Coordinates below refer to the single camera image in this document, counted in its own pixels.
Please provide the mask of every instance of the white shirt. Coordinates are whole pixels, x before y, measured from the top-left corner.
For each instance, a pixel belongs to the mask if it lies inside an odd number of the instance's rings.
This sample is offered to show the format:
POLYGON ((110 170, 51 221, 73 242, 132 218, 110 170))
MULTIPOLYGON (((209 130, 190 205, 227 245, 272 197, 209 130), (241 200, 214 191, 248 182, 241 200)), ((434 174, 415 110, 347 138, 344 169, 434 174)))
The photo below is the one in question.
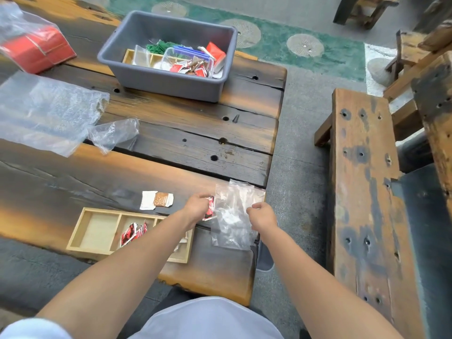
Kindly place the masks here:
MULTIPOLYGON (((129 339, 283 339, 268 319, 228 299, 210 296, 179 303, 155 313, 129 339)), ((24 319, 9 325, 0 339, 71 339, 46 319, 24 319)))

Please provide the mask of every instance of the person's right arm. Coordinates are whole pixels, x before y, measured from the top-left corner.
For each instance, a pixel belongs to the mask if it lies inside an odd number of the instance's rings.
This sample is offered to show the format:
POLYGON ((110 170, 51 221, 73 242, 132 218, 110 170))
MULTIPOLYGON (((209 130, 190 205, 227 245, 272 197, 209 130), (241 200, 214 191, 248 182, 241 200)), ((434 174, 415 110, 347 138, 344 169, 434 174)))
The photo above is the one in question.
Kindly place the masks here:
POLYGON ((313 339, 402 339, 378 311, 337 281, 278 227, 270 205, 256 203, 247 213, 313 339))

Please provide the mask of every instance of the white sleeve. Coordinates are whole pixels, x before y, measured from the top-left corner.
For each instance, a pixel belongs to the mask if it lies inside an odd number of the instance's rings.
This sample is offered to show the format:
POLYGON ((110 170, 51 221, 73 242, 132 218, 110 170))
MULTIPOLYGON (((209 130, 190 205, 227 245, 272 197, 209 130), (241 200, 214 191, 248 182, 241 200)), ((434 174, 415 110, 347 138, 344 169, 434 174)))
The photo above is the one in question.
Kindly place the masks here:
POLYGON ((46 319, 30 318, 14 322, 0 334, 0 339, 72 339, 60 325, 46 319))

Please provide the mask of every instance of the human arm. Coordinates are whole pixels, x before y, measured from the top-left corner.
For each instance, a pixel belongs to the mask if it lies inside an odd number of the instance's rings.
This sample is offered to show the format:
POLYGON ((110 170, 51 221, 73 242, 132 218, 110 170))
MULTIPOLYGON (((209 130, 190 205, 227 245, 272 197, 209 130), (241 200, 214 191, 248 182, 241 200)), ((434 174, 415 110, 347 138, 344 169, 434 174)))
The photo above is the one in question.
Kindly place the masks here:
POLYGON ((116 338, 185 232, 205 215, 208 196, 191 196, 183 209, 88 268, 37 317, 61 325, 74 339, 116 338))
POLYGON ((402 339, 379 312, 339 283, 278 227, 270 205, 256 203, 247 213, 313 339, 402 339))

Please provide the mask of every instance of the person's left hand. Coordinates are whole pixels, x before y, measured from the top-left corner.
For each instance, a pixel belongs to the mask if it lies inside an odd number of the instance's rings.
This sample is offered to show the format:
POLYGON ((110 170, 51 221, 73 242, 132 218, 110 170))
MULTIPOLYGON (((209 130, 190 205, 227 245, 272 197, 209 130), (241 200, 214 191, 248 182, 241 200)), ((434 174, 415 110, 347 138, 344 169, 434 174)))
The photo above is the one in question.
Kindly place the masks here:
POLYGON ((209 209, 209 200, 206 198, 209 196, 209 193, 196 193, 187 200, 183 211, 189 220, 189 230, 206 215, 209 209))

